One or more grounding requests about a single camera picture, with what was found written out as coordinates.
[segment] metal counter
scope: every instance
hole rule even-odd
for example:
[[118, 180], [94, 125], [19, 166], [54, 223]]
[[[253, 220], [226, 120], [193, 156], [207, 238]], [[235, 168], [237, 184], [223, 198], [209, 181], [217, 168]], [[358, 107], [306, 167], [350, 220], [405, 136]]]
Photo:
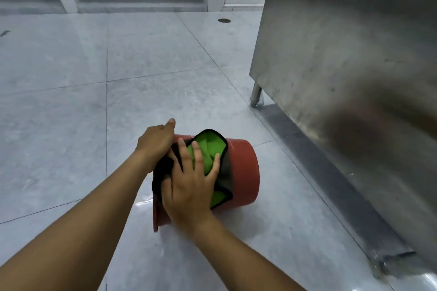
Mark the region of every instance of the metal counter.
[[266, 0], [250, 76], [437, 271], [437, 0]]

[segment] cleaning cloth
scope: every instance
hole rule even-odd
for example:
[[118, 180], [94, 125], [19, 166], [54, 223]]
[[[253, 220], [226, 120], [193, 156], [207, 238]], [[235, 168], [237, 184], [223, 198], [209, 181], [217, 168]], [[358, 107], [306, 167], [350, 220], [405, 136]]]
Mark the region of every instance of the cleaning cloth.
[[[221, 134], [212, 129], [203, 130], [194, 138], [185, 140], [185, 145], [187, 145], [188, 152], [193, 161], [193, 167], [194, 154], [191, 143], [194, 140], [199, 143], [200, 150], [202, 151], [205, 175], [208, 175], [211, 171], [216, 154], [220, 154], [220, 171], [216, 183], [214, 184], [214, 193], [210, 204], [211, 209], [213, 209], [232, 199], [232, 174], [228, 153], [228, 141]], [[171, 148], [183, 169], [178, 144], [173, 144]], [[152, 191], [158, 198], [160, 204], [162, 204], [161, 183], [167, 175], [171, 175], [173, 163], [173, 159], [165, 156], [157, 163], [153, 171]]]

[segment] cabinet leg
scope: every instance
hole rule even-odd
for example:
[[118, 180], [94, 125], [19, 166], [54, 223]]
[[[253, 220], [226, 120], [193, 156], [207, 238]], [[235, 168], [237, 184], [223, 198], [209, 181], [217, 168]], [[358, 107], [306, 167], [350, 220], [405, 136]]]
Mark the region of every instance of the cabinet leg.
[[258, 83], [255, 82], [254, 89], [252, 90], [252, 95], [250, 96], [250, 106], [251, 107], [255, 107], [258, 104], [262, 91], [263, 90], [258, 85]]

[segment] person's arm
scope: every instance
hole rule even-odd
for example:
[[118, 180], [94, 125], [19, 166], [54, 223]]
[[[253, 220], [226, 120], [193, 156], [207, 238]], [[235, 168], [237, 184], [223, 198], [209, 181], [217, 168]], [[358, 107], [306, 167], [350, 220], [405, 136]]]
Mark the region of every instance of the person's arm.
[[261, 254], [244, 244], [217, 220], [210, 208], [220, 168], [217, 155], [205, 176], [203, 156], [196, 142], [195, 166], [183, 140], [178, 141], [182, 167], [175, 160], [172, 175], [162, 183], [163, 205], [173, 223], [194, 241], [230, 291], [305, 291]]
[[150, 127], [104, 182], [0, 267], [0, 290], [97, 290], [138, 189], [169, 150], [174, 119]]

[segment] plastic bucket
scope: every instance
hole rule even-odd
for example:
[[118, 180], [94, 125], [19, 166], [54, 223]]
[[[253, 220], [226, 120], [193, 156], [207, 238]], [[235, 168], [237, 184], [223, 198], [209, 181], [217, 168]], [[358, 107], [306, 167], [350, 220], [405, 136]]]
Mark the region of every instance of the plastic bucket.
[[[194, 136], [174, 135], [173, 142], [176, 143], [180, 137], [191, 139]], [[254, 148], [244, 139], [226, 138], [226, 140], [231, 162], [233, 197], [232, 200], [213, 209], [214, 212], [249, 205], [255, 201], [259, 192], [259, 167]], [[168, 223], [171, 223], [170, 217], [153, 196], [153, 230], [157, 232], [159, 226]]]

